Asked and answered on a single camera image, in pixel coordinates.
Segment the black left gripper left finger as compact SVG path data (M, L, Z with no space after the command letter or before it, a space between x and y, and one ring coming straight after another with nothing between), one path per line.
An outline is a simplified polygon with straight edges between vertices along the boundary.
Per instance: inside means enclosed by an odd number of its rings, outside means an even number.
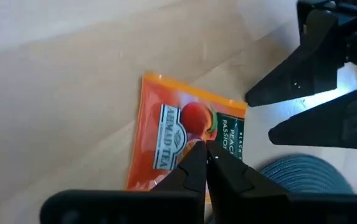
M61 191L42 205L40 224L203 224L206 161L200 141L149 191Z

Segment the round dark woven placemat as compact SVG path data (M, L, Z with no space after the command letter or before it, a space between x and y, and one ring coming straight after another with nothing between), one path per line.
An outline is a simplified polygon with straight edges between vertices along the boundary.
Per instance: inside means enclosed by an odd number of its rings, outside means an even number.
M329 162L307 154L280 157L259 172L291 192L353 194L345 177Z

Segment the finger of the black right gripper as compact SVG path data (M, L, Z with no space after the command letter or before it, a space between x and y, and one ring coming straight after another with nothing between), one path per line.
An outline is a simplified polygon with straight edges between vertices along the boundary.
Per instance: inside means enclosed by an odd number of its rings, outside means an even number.
M357 149L357 90L290 117L268 135L275 145Z
M262 106L310 96L337 87L337 70L346 46L338 18L318 9L306 19L307 32L287 59L246 94L249 106Z

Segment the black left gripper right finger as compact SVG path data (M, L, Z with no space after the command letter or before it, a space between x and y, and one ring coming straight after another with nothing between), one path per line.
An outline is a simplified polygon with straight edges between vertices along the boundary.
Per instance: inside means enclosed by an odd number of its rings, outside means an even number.
M292 193L216 142L206 148L216 224L357 224L357 195Z

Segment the red tea packet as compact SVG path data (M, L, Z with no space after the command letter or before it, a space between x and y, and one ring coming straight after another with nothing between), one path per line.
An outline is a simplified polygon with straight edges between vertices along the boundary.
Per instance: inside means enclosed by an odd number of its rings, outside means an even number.
M199 141L215 141L242 159L246 109L244 102L146 73L127 189L152 189Z

